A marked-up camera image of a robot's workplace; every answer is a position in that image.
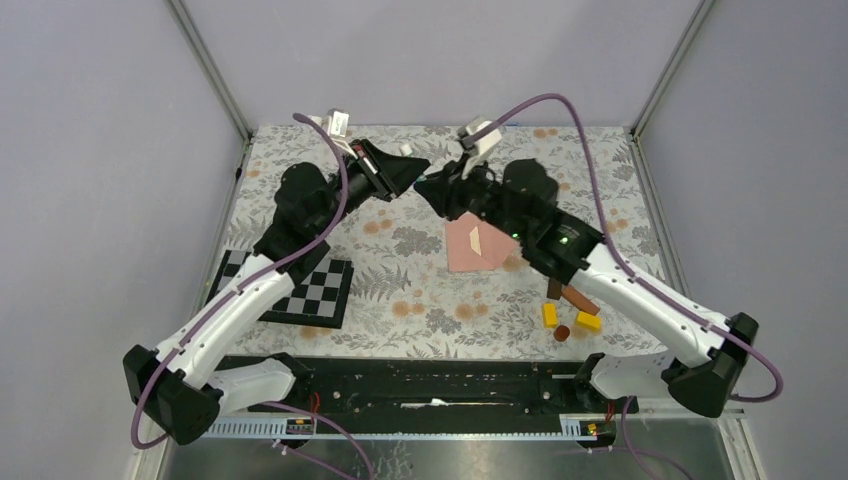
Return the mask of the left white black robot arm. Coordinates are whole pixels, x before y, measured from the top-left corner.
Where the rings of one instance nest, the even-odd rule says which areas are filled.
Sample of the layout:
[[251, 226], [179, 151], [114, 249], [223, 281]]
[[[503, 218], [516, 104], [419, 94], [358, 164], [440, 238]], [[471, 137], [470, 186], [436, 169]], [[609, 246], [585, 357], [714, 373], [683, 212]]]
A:
[[171, 438], [202, 436], [226, 413], [265, 402], [296, 411], [310, 385], [284, 361], [269, 357], [220, 370], [231, 346], [280, 299], [290, 295], [329, 252], [335, 227], [370, 198], [390, 202], [429, 168], [424, 158], [393, 155], [367, 139], [335, 139], [315, 118], [294, 119], [326, 142], [338, 170], [324, 176], [313, 163], [288, 167], [275, 192], [271, 224], [240, 269], [211, 301], [155, 348], [133, 346], [123, 368], [135, 410], [131, 443], [144, 450]]

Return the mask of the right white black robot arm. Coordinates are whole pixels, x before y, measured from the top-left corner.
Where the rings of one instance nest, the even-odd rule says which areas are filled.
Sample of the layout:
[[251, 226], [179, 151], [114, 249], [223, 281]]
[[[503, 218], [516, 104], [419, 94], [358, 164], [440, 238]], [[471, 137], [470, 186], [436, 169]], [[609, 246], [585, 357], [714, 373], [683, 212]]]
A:
[[706, 309], [614, 250], [611, 240], [557, 204], [558, 184], [535, 159], [491, 173], [499, 131], [464, 146], [457, 161], [421, 176], [414, 189], [442, 218], [471, 213], [517, 240], [544, 276], [594, 296], [644, 328], [665, 351], [593, 354], [573, 386], [575, 402], [597, 412], [624, 397], [670, 397], [689, 411], [719, 417], [747, 363], [759, 324], [744, 313]]

